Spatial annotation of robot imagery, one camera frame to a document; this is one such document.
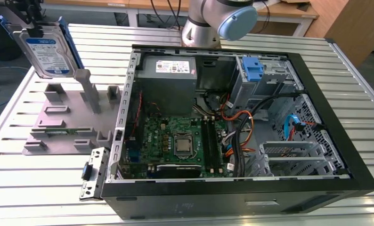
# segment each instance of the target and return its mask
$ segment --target blue latch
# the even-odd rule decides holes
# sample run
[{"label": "blue latch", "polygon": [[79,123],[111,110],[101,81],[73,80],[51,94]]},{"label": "blue latch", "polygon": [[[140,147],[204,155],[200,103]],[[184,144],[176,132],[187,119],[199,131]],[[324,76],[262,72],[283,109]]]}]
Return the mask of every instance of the blue latch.
[{"label": "blue latch", "polygon": [[243,67],[248,81],[260,81],[263,76],[263,65],[256,57],[243,56]]}]

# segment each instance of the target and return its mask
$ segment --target ram slot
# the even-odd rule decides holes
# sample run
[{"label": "ram slot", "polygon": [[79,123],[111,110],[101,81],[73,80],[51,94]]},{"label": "ram slot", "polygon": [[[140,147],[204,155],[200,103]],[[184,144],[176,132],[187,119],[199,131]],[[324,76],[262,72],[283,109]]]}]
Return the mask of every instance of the ram slot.
[{"label": "ram slot", "polygon": [[210,172],[214,170],[214,164],[211,160],[211,144],[210,144],[210,134],[208,134],[208,121],[202,120],[200,122],[200,134],[202,134],[202,143],[203,143],[203,157],[204,157],[204,168]]},{"label": "ram slot", "polygon": [[208,133],[210,133],[210,146],[211,146],[211,162],[214,165],[214,169],[218,170],[219,173],[223,172],[220,167],[220,152],[218,146],[218,132],[214,126],[214,121],[210,120],[208,123]]}]

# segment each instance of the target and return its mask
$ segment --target green motherboard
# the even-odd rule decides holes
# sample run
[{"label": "green motherboard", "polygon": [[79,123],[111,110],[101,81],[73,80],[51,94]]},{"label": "green motherboard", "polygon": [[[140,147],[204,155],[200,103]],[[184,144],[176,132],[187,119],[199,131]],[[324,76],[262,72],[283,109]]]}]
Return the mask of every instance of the green motherboard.
[{"label": "green motherboard", "polygon": [[203,140],[202,124],[204,119],[151,117],[145,119],[141,150],[128,150],[129,163],[125,166],[133,179],[151,178],[153,167],[163,164],[202,166],[200,178],[226,177],[226,166],[222,159],[222,132],[224,121],[214,123],[218,169],[211,169]]}]

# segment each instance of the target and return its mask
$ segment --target hard drive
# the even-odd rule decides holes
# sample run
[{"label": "hard drive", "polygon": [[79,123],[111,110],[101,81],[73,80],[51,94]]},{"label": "hard drive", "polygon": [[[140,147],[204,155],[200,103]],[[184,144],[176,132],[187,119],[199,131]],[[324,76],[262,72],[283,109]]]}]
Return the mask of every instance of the hard drive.
[{"label": "hard drive", "polygon": [[43,30],[41,38],[31,37],[27,29],[20,25],[8,24],[7,29],[40,78],[73,77],[76,69],[83,68],[83,64],[67,24],[63,19],[39,24]]}]

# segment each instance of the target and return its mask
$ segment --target power supply label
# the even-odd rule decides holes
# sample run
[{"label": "power supply label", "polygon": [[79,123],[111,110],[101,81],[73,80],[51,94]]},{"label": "power supply label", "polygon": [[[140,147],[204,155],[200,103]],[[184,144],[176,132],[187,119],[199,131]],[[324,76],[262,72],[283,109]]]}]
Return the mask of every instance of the power supply label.
[{"label": "power supply label", "polygon": [[189,62],[188,61],[169,61],[159,60],[156,62],[157,73],[187,73],[189,74]]},{"label": "power supply label", "polygon": [[59,53],[59,44],[53,39],[27,39],[41,68],[52,74],[69,73],[69,67],[64,56]]}]

